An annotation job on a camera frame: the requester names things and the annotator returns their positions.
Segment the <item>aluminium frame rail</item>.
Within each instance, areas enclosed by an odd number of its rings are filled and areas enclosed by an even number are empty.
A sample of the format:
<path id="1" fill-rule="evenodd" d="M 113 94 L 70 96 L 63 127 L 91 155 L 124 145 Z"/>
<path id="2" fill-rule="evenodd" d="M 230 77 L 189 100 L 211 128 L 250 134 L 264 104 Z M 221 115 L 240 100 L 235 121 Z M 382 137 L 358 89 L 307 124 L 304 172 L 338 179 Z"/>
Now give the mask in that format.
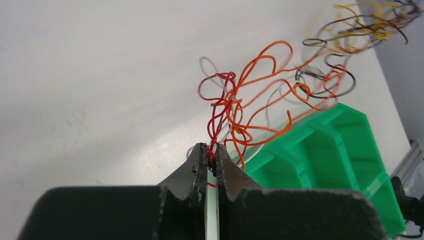
<path id="1" fill-rule="evenodd" d="M 410 149 L 390 177 L 398 177 L 407 190 L 424 186 L 424 152 L 417 140 L 411 140 Z"/>

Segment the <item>green six-compartment tray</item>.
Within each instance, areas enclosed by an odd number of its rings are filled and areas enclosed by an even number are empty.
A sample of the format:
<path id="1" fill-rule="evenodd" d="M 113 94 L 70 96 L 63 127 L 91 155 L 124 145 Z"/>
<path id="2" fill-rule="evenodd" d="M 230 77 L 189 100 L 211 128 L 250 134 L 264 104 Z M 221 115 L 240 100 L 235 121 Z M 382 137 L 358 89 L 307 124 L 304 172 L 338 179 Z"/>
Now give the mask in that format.
<path id="1" fill-rule="evenodd" d="M 368 118 L 352 107 L 314 112 L 261 149 L 247 150 L 244 159 L 246 173 L 263 187 L 360 191 L 389 237 L 406 230 Z"/>

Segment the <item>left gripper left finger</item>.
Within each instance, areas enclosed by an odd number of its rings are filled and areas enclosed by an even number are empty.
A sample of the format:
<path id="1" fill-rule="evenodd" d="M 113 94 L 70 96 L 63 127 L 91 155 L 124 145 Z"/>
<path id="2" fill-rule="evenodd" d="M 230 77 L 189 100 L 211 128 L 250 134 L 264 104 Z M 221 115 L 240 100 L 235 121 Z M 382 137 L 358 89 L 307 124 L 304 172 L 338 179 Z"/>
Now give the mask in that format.
<path id="1" fill-rule="evenodd" d="M 34 204 L 20 240 L 204 240 L 207 145 L 157 185 L 68 186 Z"/>

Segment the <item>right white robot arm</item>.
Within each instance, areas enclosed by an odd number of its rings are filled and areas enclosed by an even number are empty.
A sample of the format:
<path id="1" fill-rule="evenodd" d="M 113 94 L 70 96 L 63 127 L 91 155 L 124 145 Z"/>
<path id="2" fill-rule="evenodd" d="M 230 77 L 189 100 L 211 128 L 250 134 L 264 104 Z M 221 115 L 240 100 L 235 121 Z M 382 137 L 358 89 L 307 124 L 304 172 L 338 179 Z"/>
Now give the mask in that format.
<path id="1" fill-rule="evenodd" d="M 406 195 L 401 179 L 391 178 L 391 185 L 404 220 L 413 222 L 416 226 L 424 227 L 424 196 L 420 199 Z"/>

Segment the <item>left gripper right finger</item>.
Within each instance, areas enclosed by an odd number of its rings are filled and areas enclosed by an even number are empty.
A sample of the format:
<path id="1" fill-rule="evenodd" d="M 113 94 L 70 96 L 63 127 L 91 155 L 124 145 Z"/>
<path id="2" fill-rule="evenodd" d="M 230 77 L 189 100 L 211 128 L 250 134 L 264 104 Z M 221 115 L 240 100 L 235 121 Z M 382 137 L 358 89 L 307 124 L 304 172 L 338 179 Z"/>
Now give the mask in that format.
<path id="1" fill-rule="evenodd" d="M 372 202 L 350 189 L 265 188 L 216 148 L 220 240 L 386 240 Z"/>

